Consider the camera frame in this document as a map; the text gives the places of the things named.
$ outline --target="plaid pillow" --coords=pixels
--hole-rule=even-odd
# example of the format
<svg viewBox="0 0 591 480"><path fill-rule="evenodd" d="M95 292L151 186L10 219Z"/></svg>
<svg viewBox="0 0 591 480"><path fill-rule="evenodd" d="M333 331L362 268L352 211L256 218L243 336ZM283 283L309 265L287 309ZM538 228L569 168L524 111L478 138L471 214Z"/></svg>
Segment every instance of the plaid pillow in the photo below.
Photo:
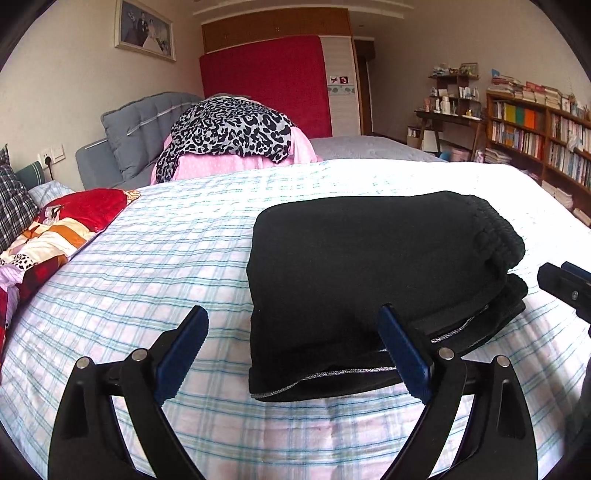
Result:
<svg viewBox="0 0 591 480"><path fill-rule="evenodd" d="M8 145L0 150L0 252L4 252L29 227L39 207L17 179L8 156Z"/></svg>

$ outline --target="bed sheet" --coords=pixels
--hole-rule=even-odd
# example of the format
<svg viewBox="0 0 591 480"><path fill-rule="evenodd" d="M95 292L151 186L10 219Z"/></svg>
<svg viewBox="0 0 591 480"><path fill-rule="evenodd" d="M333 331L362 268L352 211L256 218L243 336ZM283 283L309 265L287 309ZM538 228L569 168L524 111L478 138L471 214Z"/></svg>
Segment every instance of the bed sheet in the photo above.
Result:
<svg viewBox="0 0 591 480"><path fill-rule="evenodd" d="M527 253L514 272L529 286L527 308L469 357L510 357L532 416L541 478L561 456L564 419L580 395L591 340L585 322L540 291L535 276L547 261L591 270L591 232L529 177L502 165L332 160L141 189L15 318L0 421L46 478L53 422L76 359L122 360L199 304L210 314L209 335L163 409L207 478L380 478L422 410L403 385L299 403L250 399L245 267L252 227L260 211L282 202L439 190L489 200L524 238ZM132 458L150 472L125 403L115 400ZM453 460L469 406L464 399L435 472Z"/></svg>

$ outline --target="picture frame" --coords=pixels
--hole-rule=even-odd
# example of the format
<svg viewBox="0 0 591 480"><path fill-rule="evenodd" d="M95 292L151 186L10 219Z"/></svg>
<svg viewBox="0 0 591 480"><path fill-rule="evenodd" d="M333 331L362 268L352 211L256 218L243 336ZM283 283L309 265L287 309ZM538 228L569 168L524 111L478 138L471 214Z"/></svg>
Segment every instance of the picture frame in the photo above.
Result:
<svg viewBox="0 0 591 480"><path fill-rule="evenodd" d="M478 77L478 63L462 63L460 65L460 74Z"/></svg>
<svg viewBox="0 0 591 480"><path fill-rule="evenodd" d="M137 0L117 0L115 47L177 60L173 22Z"/></svg>

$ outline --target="electrical outlet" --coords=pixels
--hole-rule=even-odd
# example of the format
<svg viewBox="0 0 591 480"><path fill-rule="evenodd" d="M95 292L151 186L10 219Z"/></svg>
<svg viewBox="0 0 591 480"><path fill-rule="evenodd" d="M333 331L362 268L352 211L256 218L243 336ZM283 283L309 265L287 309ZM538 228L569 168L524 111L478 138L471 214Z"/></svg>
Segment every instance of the electrical outlet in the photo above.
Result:
<svg viewBox="0 0 591 480"><path fill-rule="evenodd" d="M49 157L51 159L51 164L54 164L53 155L51 154L51 148L44 148L37 154L37 160L41 164L42 168L47 168L47 164L45 163L45 159Z"/></svg>

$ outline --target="gray bedspread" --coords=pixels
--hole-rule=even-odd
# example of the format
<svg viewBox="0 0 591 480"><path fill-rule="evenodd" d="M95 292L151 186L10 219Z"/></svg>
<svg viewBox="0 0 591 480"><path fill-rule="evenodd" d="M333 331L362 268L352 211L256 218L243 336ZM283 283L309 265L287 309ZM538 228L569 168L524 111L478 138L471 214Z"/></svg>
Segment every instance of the gray bedspread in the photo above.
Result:
<svg viewBox="0 0 591 480"><path fill-rule="evenodd" d="M384 137L333 137L310 140L316 155L335 158L391 158L409 161L443 161L416 148Z"/></svg>

